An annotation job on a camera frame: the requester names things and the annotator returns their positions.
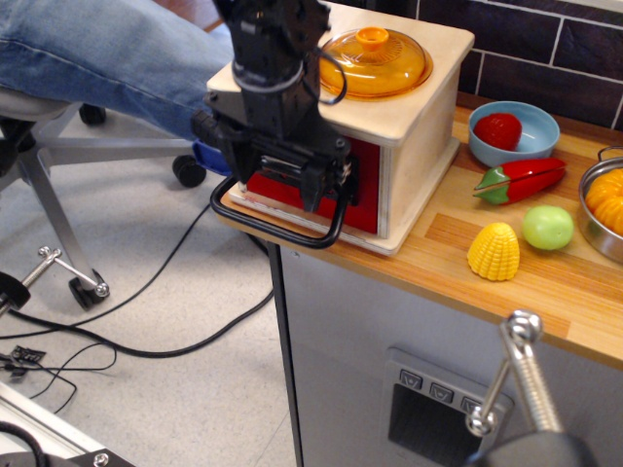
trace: blue bowl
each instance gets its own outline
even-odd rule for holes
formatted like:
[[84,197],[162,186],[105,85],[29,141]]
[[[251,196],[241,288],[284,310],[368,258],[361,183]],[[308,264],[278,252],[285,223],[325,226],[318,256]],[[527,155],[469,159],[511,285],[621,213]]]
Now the blue bowl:
[[[513,114],[522,123],[522,137],[516,151],[495,148],[474,134],[480,119],[496,113]],[[478,107],[469,116],[469,149],[489,167],[525,159],[549,158],[561,136],[556,121],[547,112],[522,102],[499,101]]]

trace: orange pumpkin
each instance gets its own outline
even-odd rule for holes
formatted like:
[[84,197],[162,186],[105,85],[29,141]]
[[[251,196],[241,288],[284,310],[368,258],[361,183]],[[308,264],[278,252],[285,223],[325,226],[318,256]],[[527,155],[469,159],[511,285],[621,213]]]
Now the orange pumpkin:
[[615,168],[597,177],[585,200],[598,221],[623,235],[623,168]]

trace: office chair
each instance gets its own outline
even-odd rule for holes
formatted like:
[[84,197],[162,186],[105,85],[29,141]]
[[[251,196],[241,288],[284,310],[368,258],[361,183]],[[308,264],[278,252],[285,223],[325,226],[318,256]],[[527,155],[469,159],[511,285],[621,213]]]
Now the office chair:
[[0,138],[0,192],[18,179],[33,188],[71,266],[90,279],[76,277],[69,282],[77,302],[89,309],[104,300],[94,287],[103,279],[90,266],[63,212],[51,183],[50,168],[176,156],[173,172],[185,187],[198,186],[205,178],[205,169],[187,155],[192,154],[191,143],[182,139],[59,137],[77,113],[86,125],[102,124],[106,119],[105,109],[0,88],[0,129],[4,135],[4,139]]

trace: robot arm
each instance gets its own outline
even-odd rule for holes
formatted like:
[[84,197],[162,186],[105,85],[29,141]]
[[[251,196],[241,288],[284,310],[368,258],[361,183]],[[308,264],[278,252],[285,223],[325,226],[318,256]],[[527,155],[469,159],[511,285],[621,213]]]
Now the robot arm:
[[317,43],[329,29],[329,9],[315,0],[215,5],[231,30],[240,92],[210,91],[213,112],[194,117],[196,135],[218,147],[236,181],[261,172],[295,186],[306,211],[346,187],[351,196],[349,143],[318,112]]

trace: wooden countertop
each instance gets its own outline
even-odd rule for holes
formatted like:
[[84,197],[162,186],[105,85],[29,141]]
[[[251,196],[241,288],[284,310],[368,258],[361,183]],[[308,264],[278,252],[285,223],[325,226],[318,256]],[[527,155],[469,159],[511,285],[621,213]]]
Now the wooden countertop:
[[[521,234],[523,217],[533,206],[561,206],[575,217],[580,208],[580,178],[598,161],[600,149],[623,145],[623,134],[557,119],[562,135],[553,156],[568,163],[567,175],[535,196],[493,206],[471,195],[487,167],[475,160],[465,144],[471,109],[482,103],[482,99],[459,95],[453,128],[454,137],[461,141],[457,157],[395,256],[341,241],[327,250],[305,249],[304,253],[494,323],[514,309],[529,309],[544,321],[544,341],[623,370],[623,265],[593,249],[579,229],[568,246],[551,252],[532,248]],[[223,202],[232,206],[226,199]],[[239,206],[236,209],[267,218]],[[490,282],[467,264],[471,241],[491,222],[508,223],[519,237],[519,271],[509,281]]]

